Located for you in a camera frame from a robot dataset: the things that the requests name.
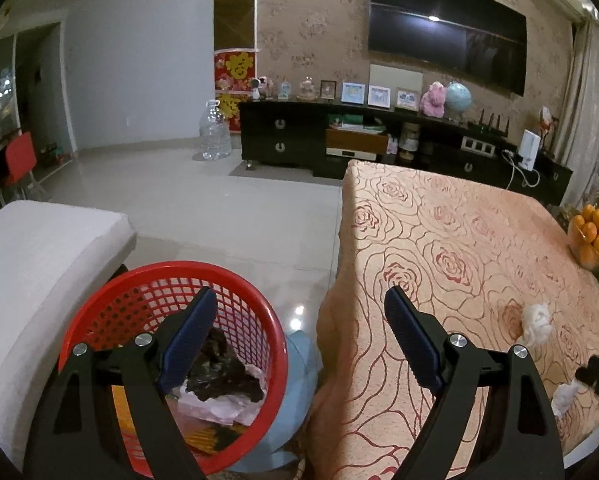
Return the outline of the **white tissue paper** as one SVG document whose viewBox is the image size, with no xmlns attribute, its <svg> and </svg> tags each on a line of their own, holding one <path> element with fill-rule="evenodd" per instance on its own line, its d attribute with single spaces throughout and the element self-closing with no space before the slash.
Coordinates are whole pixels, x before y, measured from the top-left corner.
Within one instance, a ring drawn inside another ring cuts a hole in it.
<svg viewBox="0 0 599 480">
<path fill-rule="evenodd" d="M 264 399 L 259 402 L 249 401 L 243 394 L 230 394 L 219 396 L 217 399 L 200 401 L 193 392 L 185 391 L 185 382 L 179 387 L 173 388 L 167 398 L 178 402 L 179 411 L 185 415 L 192 415 L 196 419 L 208 422 L 219 422 L 220 425 L 228 426 L 234 422 L 247 427 L 255 422 L 259 415 L 264 400 L 268 393 L 266 374 L 259 367 L 252 364 L 244 364 L 246 370 L 259 379 L 260 386 L 264 390 Z"/>
</svg>

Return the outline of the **yellow foam fruit net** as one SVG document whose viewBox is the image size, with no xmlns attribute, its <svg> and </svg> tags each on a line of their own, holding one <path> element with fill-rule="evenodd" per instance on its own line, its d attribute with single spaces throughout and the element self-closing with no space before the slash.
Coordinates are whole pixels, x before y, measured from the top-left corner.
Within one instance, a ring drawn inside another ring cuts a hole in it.
<svg viewBox="0 0 599 480">
<path fill-rule="evenodd" d="M 223 426 L 185 415 L 179 411 L 178 402 L 170 398 L 136 406 L 123 386 L 113 386 L 112 396 L 121 435 L 126 439 L 136 437 L 142 448 L 161 440 L 162 446 L 179 443 L 191 452 L 212 457 L 229 448 L 248 430 L 238 422 Z"/>
</svg>

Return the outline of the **red plastic mesh basket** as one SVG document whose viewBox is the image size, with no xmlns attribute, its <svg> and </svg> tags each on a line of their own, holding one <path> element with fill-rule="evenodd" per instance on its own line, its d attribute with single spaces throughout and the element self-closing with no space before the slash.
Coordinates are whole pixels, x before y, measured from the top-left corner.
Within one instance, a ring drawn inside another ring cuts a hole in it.
<svg viewBox="0 0 599 480">
<path fill-rule="evenodd" d="M 221 266 L 167 261 L 114 278 L 78 311 L 65 334 L 58 364 L 77 344 L 94 351 L 115 349 L 150 335 L 154 370 L 162 392 L 181 384 L 208 330 L 222 330 L 245 364 L 264 372 L 266 395 L 244 434 L 213 456 L 198 460 L 204 474 L 217 474 L 254 452 L 280 411 L 288 377 L 285 336 L 272 305 L 249 281 Z"/>
</svg>

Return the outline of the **small white tissue ball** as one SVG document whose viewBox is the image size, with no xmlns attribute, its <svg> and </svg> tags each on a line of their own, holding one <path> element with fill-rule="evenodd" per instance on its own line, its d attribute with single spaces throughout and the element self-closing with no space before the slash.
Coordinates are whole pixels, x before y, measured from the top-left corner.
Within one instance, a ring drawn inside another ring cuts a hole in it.
<svg viewBox="0 0 599 480">
<path fill-rule="evenodd" d="M 545 344 L 552 332 L 551 312 L 547 304 L 530 304 L 522 311 L 522 335 L 516 339 L 517 344 L 526 348 L 535 348 Z"/>
</svg>

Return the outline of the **pile of oranges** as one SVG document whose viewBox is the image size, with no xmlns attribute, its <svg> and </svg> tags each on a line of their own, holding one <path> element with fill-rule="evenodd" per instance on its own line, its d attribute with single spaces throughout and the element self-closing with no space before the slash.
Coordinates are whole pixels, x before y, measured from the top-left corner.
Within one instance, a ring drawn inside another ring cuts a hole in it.
<svg viewBox="0 0 599 480">
<path fill-rule="evenodd" d="M 577 263 L 591 272 L 599 272 L 599 207 L 586 204 L 569 220 L 569 250 Z"/>
</svg>

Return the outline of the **light blue plastic stool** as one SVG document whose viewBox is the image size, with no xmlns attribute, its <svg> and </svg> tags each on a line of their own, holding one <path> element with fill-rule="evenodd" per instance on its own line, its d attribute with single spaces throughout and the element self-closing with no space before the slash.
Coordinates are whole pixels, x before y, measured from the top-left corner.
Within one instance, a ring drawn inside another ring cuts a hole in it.
<svg viewBox="0 0 599 480">
<path fill-rule="evenodd" d="M 239 474 L 263 474 L 298 460 L 286 445 L 301 429 L 317 391 L 322 359 L 316 343 L 302 330 L 285 335 L 287 379 L 278 414 L 267 434 L 246 456 L 229 468 Z"/>
</svg>

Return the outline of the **white cushioned sofa bench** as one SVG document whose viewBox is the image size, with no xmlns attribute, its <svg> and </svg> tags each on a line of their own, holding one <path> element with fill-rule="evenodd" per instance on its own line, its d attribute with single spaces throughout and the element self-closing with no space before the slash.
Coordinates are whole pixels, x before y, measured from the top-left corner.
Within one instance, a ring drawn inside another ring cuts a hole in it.
<svg viewBox="0 0 599 480">
<path fill-rule="evenodd" d="M 72 318 L 135 247 L 119 212 L 33 200 L 0 210 L 0 448 L 16 468 Z"/>
</svg>

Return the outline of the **white router box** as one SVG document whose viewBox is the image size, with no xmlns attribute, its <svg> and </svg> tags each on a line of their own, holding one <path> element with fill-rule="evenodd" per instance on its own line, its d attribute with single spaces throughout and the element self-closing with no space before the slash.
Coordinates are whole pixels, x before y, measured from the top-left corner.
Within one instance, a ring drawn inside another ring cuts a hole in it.
<svg viewBox="0 0 599 480">
<path fill-rule="evenodd" d="M 519 166 L 526 171 L 533 171 L 535 161 L 540 150 L 541 136 L 525 129 L 522 140 L 516 150 L 516 158 Z"/>
</svg>

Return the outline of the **clear large water bottle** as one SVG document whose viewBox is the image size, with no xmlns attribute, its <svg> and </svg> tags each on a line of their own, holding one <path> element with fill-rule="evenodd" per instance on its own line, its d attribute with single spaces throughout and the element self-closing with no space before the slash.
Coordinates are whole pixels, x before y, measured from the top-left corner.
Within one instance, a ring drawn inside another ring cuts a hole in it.
<svg viewBox="0 0 599 480">
<path fill-rule="evenodd" d="M 220 110 L 219 100 L 206 102 L 200 118 L 200 147 L 205 160 L 218 160 L 231 155 L 229 124 Z"/>
</svg>

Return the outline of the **red chair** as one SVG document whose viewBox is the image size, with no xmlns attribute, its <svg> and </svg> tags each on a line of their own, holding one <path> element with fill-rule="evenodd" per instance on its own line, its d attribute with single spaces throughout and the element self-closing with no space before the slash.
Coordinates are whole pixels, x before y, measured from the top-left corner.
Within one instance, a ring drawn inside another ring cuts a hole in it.
<svg viewBox="0 0 599 480">
<path fill-rule="evenodd" d="M 5 188 L 14 197 L 42 202 L 48 198 L 48 193 L 34 177 L 37 155 L 30 132 L 26 131 L 11 140 L 5 149 L 5 161 L 8 166 Z"/>
</svg>

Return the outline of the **black TV cabinet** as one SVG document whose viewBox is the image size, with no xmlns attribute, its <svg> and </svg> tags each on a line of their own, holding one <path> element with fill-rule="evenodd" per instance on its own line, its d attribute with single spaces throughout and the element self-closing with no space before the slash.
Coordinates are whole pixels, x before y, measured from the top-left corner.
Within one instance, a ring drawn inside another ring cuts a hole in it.
<svg viewBox="0 0 599 480">
<path fill-rule="evenodd" d="M 241 103 L 238 114 L 248 168 L 296 167 L 339 179 L 351 159 L 380 162 L 506 188 L 546 206 L 562 203 L 573 174 L 545 153 L 522 168 L 500 131 L 400 108 L 264 100 Z"/>
</svg>

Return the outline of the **pink plush toy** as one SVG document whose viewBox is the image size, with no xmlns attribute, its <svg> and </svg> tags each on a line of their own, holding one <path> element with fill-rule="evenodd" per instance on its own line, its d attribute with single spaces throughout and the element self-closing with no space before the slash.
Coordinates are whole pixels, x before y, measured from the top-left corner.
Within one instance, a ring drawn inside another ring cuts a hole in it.
<svg viewBox="0 0 599 480">
<path fill-rule="evenodd" d="M 439 81 L 429 85 L 420 100 L 420 112 L 427 117 L 443 118 L 445 114 L 446 87 Z"/>
</svg>

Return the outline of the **light blue globe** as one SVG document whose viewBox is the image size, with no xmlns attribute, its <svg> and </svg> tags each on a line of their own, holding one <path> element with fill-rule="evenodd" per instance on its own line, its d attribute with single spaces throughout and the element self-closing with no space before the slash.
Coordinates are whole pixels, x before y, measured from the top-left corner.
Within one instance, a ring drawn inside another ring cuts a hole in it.
<svg viewBox="0 0 599 480">
<path fill-rule="evenodd" d="M 445 115 L 449 119 L 460 119 L 473 104 L 472 93 L 467 86 L 452 81 L 446 87 Z"/>
</svg>

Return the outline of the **beige window curtain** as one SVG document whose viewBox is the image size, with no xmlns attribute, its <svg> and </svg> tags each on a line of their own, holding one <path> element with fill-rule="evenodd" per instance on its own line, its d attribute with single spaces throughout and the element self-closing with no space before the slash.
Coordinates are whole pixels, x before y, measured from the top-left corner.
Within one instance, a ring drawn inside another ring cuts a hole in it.
<svg viewBox="0 0 599 480">
<path fill-rule="evenodd" d="M 562 202 L 580 204 L 599 171 L 599 23 L 577 28 L 562 115 L 552 148 L 572 171 Z"/>
</svg>

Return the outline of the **wall mounted black television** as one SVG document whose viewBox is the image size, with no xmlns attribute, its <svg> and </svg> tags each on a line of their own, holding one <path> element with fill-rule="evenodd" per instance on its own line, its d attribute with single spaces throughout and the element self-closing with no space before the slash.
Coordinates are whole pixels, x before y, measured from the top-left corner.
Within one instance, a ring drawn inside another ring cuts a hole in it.
<svg viewBox="0 0 599 480">
<path fill-rule="evenodd" d="M 527 19 L 495 0 L 370 0 L 368 49 L 525 92 Z"/>
</svg>

